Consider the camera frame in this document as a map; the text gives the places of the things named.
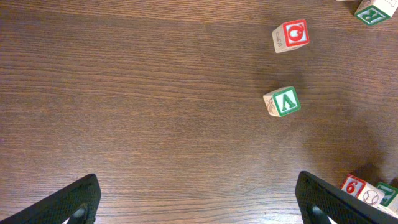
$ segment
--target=brown wood surface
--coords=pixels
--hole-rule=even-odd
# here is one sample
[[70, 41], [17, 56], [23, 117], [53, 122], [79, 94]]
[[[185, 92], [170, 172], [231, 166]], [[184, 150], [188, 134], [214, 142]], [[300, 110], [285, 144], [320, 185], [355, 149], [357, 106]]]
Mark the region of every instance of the brown wood surface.
[[[0, 2], [0, 220], [89, 173], [96, 223], [301, 223], [301, 170], [398, 176], [398, 16], [334, 0]], [[271, 32], [307, 20], [276, 54]], [[302, 109], [262, 95], [294, 86]]]

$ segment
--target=cube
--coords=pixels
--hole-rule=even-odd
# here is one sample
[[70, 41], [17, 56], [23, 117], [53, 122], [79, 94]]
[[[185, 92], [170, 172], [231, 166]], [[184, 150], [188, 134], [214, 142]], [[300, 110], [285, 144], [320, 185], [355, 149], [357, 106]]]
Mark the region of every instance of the cube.
[[379, 208], [387, 210], [394, 217], [398, 217], [398, 189], [382, 182], [379, 182], [376, 187], [384, 192], [384, 198], [381, 200]]
[[368, 26], [390, 19], [398, 7], [398, 0], [363, 0], [355, 16]]
[[351, 174], [348, 174], [340, 189], [375, 208], [384, 197], [383, 191]]
[[283, 87], [262, 96], [268, 113], [272, 116], [285, 116], [301, 108], [294, 87]]
[[272, 31], [275, 52], [281, 53], [300, 48], [310, 42], [305, 19], [285, 22]]

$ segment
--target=green border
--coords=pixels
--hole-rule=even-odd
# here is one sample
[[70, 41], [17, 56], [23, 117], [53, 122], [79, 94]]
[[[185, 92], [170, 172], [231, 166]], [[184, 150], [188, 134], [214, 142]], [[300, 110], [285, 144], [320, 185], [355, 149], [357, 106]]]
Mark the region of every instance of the green border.
[[[294, 95], [294, 98], [296, 100], [297, 106], [294, 109], [292, 109], [292, 110], [288, 110], [286, 112], [281, 112], [280, 109], [279, 109], [278, 101], [276, 101], [276, 96], [279, 96], [279, 95], [281, 95], [281, 94], [283, 94], [283, 93], [285, 93], [287, 91], [290, 91], [290, 90], [293, 90], [293, 95]], [[285, 116], [285, 115], [291, 114], [294, 111], [298, 111], [301, 108], [301, 104], [299, 102], [299, 98], [297, 98], [296, 90], [294, 89], [294, 87], [288, 87], [287, 89], [284, 89], [284, 90], [282, 90], [280, 92], [274, 93], [273, 96], [272, 96], [272, 99], [274, 99], [275, 106], [276, 106], [276, 109], [278, 110], [279, 116]]]
[[395, 191], [395, 193], [393, 193], [393, 194], [391, 195], [391, 199], [390, 199], [389, 202], [380, 203], [381, 205], [387, 207], [387, 206], [389, 206], [389, 205], [391, 204], [391, 202], [393, 201], [393, 199], [397, 196], [397, 194], [398, 194], [398, 189], [395, 188], [395, 187], [391, 187], [390, 185], [385, 184], [385, 183], [383, 183], [383, 182], [378, 182], [377, 185], [376, 185], [376, 188], [379, 189], [379, 190], [381, 190], [381, 191], [384, 192], [384, 193], [386, 193], [386, 192], [385, 192], [383, 189], [380, 189], [380, 188], [379, 188], [380, 185], [383, 185], [383, 186], [385, 186], [385, 187], [387, 187], [387, 188], [389, 188], [389, 189]]
[[[375, 9], [377, 12], [379, 12], [380, 14], [382, 14], [383, 16], [385, 16], [385, 18], [384, 18], [383, 20], [380, 20], [380, 21], [375, 22], [375, 23], [373, 23], [373, 24], [368, 24], [364, 19], [362, 19], [362, 18], [359, 17], [358, 15], [361, 14], [362, 12], [364, 12], [364, 11], [369, 10], [369, 9]], [[391, 18], [391, 17], [390, 17], [389, 15], [387, 15], [385, 12], [383, 12], [383, 11], [380, 10], [378, 7], [373, 6], [373, 5], [372, 5], [372, 6], [369, 6], [369, 7], [366, 7], [366, 8], [364, 8], [363, 10], [359, 11], [358, 13], [355, 14], [355, 17], [357, 17], [360, 21], [362, 21], [363, 23], [365, 23], [365, 24], [368, 25], [368, 26], [374, 26], [374, 25], [378, 24], [379, 22], [386, 21], [386, 20], [388, 20], [388, 19]]]

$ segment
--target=black object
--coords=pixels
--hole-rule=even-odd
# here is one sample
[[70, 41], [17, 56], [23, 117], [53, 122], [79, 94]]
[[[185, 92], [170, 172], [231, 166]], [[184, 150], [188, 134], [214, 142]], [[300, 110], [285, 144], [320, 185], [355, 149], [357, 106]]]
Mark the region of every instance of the black object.
[[0, 224], [92, 224], [100, 204], [101, 189], [95, 174], [88, 174], [45, 199], [12, 215]]
[[302, 171], [298, 176], [296, 198], [304, 224], [337, 223], [394, 224], [398, 219], [363, 203], [324, 180]]

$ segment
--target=toy block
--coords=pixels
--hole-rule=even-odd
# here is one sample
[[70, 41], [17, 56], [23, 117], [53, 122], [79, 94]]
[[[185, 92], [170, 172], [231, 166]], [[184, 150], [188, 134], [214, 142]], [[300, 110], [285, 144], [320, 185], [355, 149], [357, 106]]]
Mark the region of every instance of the toy block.
[[363, 0], [355, 16], [368, 26], [390, 19], [398, 8], [398, 0]]
[[285, 22], [272, 31], [275, 52], [281, 53], [303, 47], [310, 42], [305, 19]]
[[376, 208], [384, 197], [383, 191], [351, 174], [348, 174], [340, 189]]
[[380, 210], [398, 218], [398, 189], [382, 182], [379, 182], [376, 187], [384, 192], [384, 198], [379, 205]]
[[301, 108], [294, 87], [283, 87], [262, 96], [268, 113], [272, 116], [285, 116]]

